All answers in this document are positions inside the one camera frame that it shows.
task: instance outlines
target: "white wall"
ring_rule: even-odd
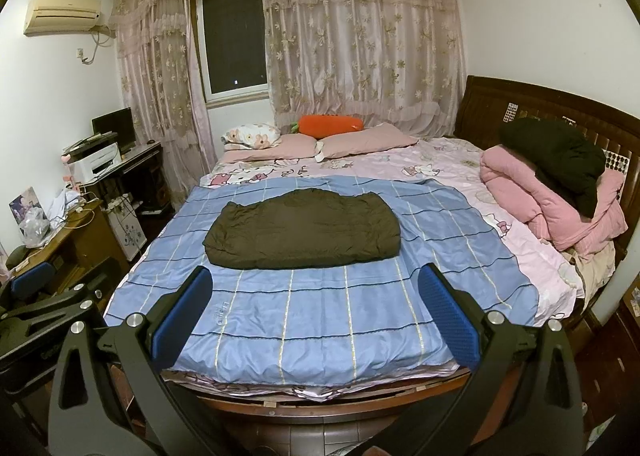
[[[0,242],[21,243],[9,201],[32,186],[47,209],[63,187],[62,149],[92,133],[91,119],[123,107],[113,42],[92,65],[89,34],[23,35],[30,0],[8,0],[0,12]],[[112,0],[101,0],[102,24]]]
[[[218,159],[222,158],[225,148],[220,137],[229,129],[243,124],[273,124],[273,107],[269,98],[238,102],[209,110],[209,123],[213,136],[213,147]]]
[[[640,118],[640,25],[625,0],[461,0],[467,71],[599,100]],[[593,308],[603,324],[640,270],[640,230]]]

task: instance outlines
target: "bed frame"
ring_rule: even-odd
[[[626,247],[640,217],[640,120],[600,102],[550,88],[469,76],[454,136],[487,149],[499,143],[498,127],[503,121],[523,116],[562,118],[577,126],[589,140],[606,151],[608,167],[626,174],[620,205],[629,229],[614,242],[616,261],[619,262],[626,255]],[[574,319],[573,323],[564,323],[565,328],[575,327],[576,318],[580,321],[579,312],[569,318]],[[260,425],[267,423],[286,424],[291,429],[299,424],[323,423],[328,433],[330,425],[337,422],[357,422],[365,418],[382,420],[427,396],[461,387],[467,377],[466,370],[459,370],[449,378],[405,380],[322,404],[284,395],[233,400],[203,395],[202,400],[222,412],[226,422],[250,423],[258,431]]]

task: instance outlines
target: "white window frame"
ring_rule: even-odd
[[[229,103],[246,102],[248,100],[263,99],[269,96],[268,84],[256,84],[246,86],[237,90],[228,90],[220,93],[211,92],[211,82],[209,80],[209,62],[207,60],[207,45],[204,34],[204,11],[202,0],[196,0],[196,18],[198,20],[198,48],[200,50],[200,68],[202,71],[202,83],[204,96],[208,108],[226,106]]]

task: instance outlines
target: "headboard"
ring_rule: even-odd
[[[606,104],[551,88],[469,76],[454,134],[487,149],[500,143],[501,122],[523,116],[564,118],[605,150],[607,167],[626,173],[620,206],[629,228],[614,240],[616,260],[624,258],[640,217],[640,120]]]

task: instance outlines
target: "air conditioner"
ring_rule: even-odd
[[[31,0],[24,35],[88,32],[99,17],[99,0]]]

